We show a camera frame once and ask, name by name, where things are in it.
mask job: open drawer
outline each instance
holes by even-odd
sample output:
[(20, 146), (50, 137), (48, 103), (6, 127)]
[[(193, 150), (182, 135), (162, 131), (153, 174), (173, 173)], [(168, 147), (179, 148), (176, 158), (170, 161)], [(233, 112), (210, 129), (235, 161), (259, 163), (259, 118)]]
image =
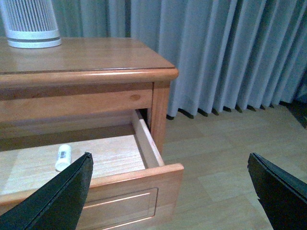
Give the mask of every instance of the open drawer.
[[(121, 116), (124, 122), (117, 122), (118, 116), (104, 118), (112, 126), (51, 134), (54, 140), (68, 140), (72, 161), (85, 151), (93, 155), (93, 176), (78, 230), (142, 229), (171, 219), (183, 166), (164, 165), (138, 111)], [(58, 174), (55, 161), (61, 141), (0, 152), (0, 214)]]

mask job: label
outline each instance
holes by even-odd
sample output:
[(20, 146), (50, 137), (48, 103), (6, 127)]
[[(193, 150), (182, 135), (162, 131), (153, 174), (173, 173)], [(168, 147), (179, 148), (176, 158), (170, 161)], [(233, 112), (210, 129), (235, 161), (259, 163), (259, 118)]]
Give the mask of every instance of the label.
[(66, 152), (65, 151), (62, 151), (61, 152), (61, 155), (60, 155), (60, 158), (65, 158), (66, 157)]

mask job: cabinet top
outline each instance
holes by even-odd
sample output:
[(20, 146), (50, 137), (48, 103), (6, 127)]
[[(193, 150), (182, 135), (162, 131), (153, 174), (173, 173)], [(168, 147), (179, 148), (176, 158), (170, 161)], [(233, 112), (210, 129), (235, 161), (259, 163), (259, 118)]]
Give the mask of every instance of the cabinet top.
[(63, 38), (62, 45), (41, 49), (13, 48), (0, 38), (0, 88), (161, 81), (176, 76), (173, 64), (131, 38)]

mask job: curtain fold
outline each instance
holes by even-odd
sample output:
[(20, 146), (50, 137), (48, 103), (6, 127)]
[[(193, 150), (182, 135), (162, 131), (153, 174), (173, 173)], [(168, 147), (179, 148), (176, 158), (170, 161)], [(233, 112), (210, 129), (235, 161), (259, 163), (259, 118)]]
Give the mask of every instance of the curtain fold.
[(305, 94), (307, 0), (52, 3), (63, 37), (133, 37), (172, 62), (180, 74), (170, 116), (290, 103), (298, 87)]

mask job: wood knot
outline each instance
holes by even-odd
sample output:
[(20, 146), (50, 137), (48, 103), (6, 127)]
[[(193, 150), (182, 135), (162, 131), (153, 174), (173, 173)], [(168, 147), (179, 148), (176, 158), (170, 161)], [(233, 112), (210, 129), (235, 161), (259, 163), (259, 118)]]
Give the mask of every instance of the wood knot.
[(139, 100), (140, 98), (141, 98), (141, 96), (139, 96), (139, 95), (137, 95), (137, 94), (134, 94), (134, 95), (130, 96), (130, 99), (131, 99), (132, 101), (137, 101), (137, 100)]

